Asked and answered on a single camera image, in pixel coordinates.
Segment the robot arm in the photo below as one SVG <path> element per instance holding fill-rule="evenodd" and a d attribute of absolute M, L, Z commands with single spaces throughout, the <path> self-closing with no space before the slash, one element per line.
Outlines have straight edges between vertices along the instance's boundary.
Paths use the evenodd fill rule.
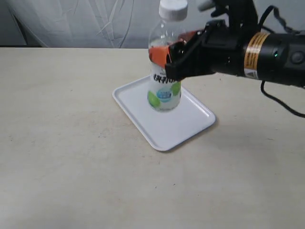
<path fill-rule="evenodd" d="M 224 73 L 251 79 L 305 87 L 305 34 L 262 33 L 253 0 L 209 0 L 199 10 L 215 7 L 204 29 L 181 34 L 180 41 L 150 50 L 152 61 L 170 79 Z"/>

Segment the tray rim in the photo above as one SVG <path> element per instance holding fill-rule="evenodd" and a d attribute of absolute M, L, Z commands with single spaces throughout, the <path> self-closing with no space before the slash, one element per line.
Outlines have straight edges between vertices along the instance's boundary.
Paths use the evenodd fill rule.
<path fill-rule="evenodd" d="M 185 142 L 186 140 L 194 137 L 195 135 L 201 133 L 203 130 L 208 129 L 209 127 L 211 127 L 215 122 L 216 122 L 216 115 L 208 108 L 206 107 L 198 98 L 196 98 L 189 90 L 187 90 L 185 87 L 183 87 L 181 85 L 182 90 L 184 90 L 185 92 L 188 93 L 187 97 L 190 97 L 191 100 L 195 101 L 196 104 L 200 105 L 201 109 L 204 109 L 205 112 L 209 113 L 209 120 L 210 122 L 208 123 L 208 126 L 206 128 L 201 129 L 200 131 L 196 132 L 195 134 L 189 136 L 186 139 L 183 139 L 179 144 L 175 144 L 169 148 L 163 148 L 163 147 L 158 147 L 157 145 L 155 145 L 152 140 L 148 137 L 148 135 L 145 133 L 145 131 L 140 127 L 140 125 L 133 119 L 132 115 L 125 109 L 125 105 L 123 105 L 121 103 L 121 101 L 119 100 L 118 96 L 116 96 L 116 94 L 123 88 L 130 86 L 131 84 L 135 84 L 138 83 L 139 81 L 143 81 L 147 78 L 149 78 L 150 75 L 147 75 L 145 77 L 142 77 L 140 79 L 137 79 L 135 81 L 129 82 L 127 84 L 124 84 L 120 87 L 117 87 L 116 89 L 114 89 L 114 91 L 112 92 L 112 97 L 114 98 L 114 100 L 116 101 L 116 103 L 119 105 L 119 107 L 124 111 L 124 113 L 127 115 L 127 117 L 131 120 L 131 122 L 135 125 L 135 127 L 138 129 L 138 131 L 140 131 L 140 133 L 144 136 L 144 138 L 146 139 L 146 141 L 151 145 L 152 148 L 154 148 L 157 151 L 160 152 L 166 152 L 169 151 L 177 146 L 179 146 L 180 144 L 182 144 L 183 142 Z"/>

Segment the white tray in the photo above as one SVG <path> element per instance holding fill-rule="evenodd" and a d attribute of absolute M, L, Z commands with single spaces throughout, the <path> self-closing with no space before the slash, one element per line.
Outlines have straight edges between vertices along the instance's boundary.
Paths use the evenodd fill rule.
<path fill-rule="evenodd" d="M 153 110 L 146 96 L 149 80 L 146 76 L 119 87 L 112 96 L 154 149 L 168 151 L 215 122 L 215 115 L 183 86 L 175 109 Z"/>

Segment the table surface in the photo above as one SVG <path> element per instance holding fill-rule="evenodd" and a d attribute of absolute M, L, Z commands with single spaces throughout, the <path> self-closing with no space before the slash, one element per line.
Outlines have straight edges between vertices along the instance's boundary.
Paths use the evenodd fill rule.
<path fill-rule="evenodd" d="M 216 74 L 183 81 L 217 123 L 155 151 L 112 98 L 147 50 L 0 49 L 1 229 L 301 229 L 305 120 Z M 266 90 L 305 112 L 304 91 Z"/>

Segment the water bottle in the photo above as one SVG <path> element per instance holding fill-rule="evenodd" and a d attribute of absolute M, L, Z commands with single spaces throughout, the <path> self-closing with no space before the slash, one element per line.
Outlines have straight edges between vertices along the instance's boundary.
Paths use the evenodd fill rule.
<path fill-rule="evenodd" d="M 187 17 L 187 7 L 187 0 L 161 0 L 160 21 L 150 32 L 149 50 L 158 49 L 161 55 L 153 58 L 150 56 L 151 76 L 147 99 L 150 106 L 159 112 L 167 112 L 178 106 L 181 98 L 181 82 L 168 79 L 164 66 L 152 62 L 152 59 L 166 57 L 160 52 L 162 50 L 166 52 L 168 45 L 178 41 L 178 36 L 185 32 L 181 21 Z M 158 52 L 150 52 L 150 54 L 157 55 Z"/>

